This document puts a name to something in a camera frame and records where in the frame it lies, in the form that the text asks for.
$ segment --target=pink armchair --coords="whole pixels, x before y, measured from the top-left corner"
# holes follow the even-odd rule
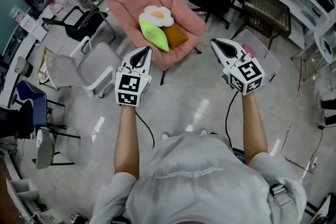
[[[182,60],[193,48],[198,54],[201,54],[195,46],[205,31],[206,24],[183,0],[109,0],[107,5],[136,47],[150,46],[153,49],[152,61],[163,70],[161,85],[163,84],[165,71]],[[149,5],[168,8],[172,12],[174,21],[189,40],[175,49],[170,49],[169,52],[160,51],[149,43],[143,37],[138,22],[139,15]]]

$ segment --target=black and white marker cube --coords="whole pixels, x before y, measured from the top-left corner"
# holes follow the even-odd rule
[[[237,62],[229,73],[229,84],[242,95],[251,93],[262,86],[265,73],[256,58]]]
[[[115,100],[117,104],[139,106],[152,80],[150,75],[137,72],[116,73]]]

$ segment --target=person wearing gray shirt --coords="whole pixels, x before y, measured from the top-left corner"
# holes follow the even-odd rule
[[[100,190],[90,224],[118,216],[132,224],[298,224],[304,188],[283,157],[268,154],[254,94],[242,101],[246,164],[218,135],[187,133],[159,141],[141,176],[135,108],[124,105],[115,175]]]

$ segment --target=transparent plastic box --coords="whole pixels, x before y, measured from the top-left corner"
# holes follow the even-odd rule
[[[281,66],[277,58],[247,29],[240,32],[233,40],[242,46],[245,44],[251,54],[259,61],[259,64],[265,72],[263,86],[271,82]]]

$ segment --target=pillow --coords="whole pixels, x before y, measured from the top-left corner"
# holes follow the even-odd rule
[[[166,7],[156,7],[154,5],[147,6],[143,13],[139,15],[139,20],[146,20],[152,25],[161,26],[172,26],[174,19],[172,13]]]
[[[156,48],[159,48],[166,52],[169,51],[166,35],[161,29],[141,19],[139,19],[139,24],[145,39],[147,39]]]
[[[186,42],[189,39],[181,32],[176,23],[170,27],[162,27],[162,31],[167,37],[168,45],[172,48],[178,47],[180,44]]]

